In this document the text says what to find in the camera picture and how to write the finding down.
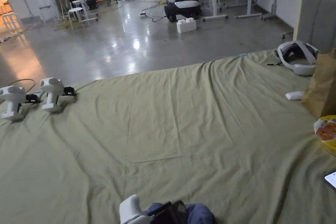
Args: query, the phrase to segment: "smartphone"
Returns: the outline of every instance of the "smartphone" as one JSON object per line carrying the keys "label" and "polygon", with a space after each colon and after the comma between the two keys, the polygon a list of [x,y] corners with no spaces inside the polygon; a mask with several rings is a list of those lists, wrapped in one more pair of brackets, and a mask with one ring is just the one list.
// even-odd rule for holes
{"label": "smartphone", "polygon": [[325,176],[324,179],[334,188],[334,190],[336,190],[336,171]]}

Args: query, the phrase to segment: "gray upholstered headboard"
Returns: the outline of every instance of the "gray upholstered headboard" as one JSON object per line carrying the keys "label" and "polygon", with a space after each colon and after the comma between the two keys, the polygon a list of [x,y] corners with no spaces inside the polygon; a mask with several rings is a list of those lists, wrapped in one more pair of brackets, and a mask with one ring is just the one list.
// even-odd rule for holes
{"label": "gray upholstered headboard", "polygon": [[302,0],[297,40],[322,52],[336,47],[336,0]]}

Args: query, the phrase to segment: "white chair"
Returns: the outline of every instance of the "white chair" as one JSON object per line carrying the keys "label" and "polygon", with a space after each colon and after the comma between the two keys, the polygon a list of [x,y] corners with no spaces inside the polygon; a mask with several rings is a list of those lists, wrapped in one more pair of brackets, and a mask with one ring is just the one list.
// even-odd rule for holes
{"label": "white chair", "polygon": [[84,28],[83,22],[82,22],[82,18],[81,18],[81,11],[83,10],[82,7],[76,7],[76,8],[72,8],[68,11],[68,15],[69,15],[69,20],[70,20],[70,25],[71,25],[71,29],[72,31],[74,31],[74,28],[72,27],[72,22],[71,22],[71,16],[70,13],[73,14],[73,16],[75,17],[74,14],[76,14],[78,22],[82,25],[82,27]]}
{"label": "white chair", "polygon": [[19,17],[17,16],[15,12],[3,14],[2,21],[5,24],[8,32],[12,32],[15,29],[16,32],[19,33],[18,28],[21,27],[23,29],[23,24],[21,23]]}
{"label": "white chair", "polygon": [[43,6],[43,7],[40,7],[40,13],[41,13],[41,16],[42,16],[42,20],[45,23],[45,18],[44,18],[44,15],[43,15],[43,11],[47,11],[49,13],[49,15],[54,19],[55,23],[57,24],[57,21],[54,17],[54,15],[52,14],[52,12],[50,11],[50,8],[51,8],[51,5],[47,5],[47,6]]}

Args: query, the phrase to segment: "white toy brick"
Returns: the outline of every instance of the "white toy brick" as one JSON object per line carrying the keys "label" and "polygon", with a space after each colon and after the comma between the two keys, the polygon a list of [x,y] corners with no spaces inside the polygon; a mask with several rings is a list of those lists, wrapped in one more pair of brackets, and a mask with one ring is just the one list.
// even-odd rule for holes
{"label": "white toy brick", "polygon": [[192,17],[181,19],[178,21],[177,27],[179,33],[196,30],[196,20]]}

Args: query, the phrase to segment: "glossy floor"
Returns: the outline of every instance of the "glossy floor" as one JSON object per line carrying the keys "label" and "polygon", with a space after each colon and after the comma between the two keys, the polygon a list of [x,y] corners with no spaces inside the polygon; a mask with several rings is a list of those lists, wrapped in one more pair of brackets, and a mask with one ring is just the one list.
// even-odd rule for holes
{"label": "glossy floor", "polygon": [[[70,85],[186,66],[276,48],[282,42],[280,34],[290,29],[279,19],[235,19],[235,15],[246,12],[246,7],[241,7],[224,9],[228,20],[197,20],[197,30],[179,34],[176,24],[167,18],[152,22],[140,17],[139,12],[157,0],[146,1],[153,2],[119,1],[110,7],[102,4],[99,22],[94,20],[74,32],[50,24],[1,43],[0,86],[17,79],[39,82],[52,76]],[[157,20],[164,15],[163,5],[146,13]]]}

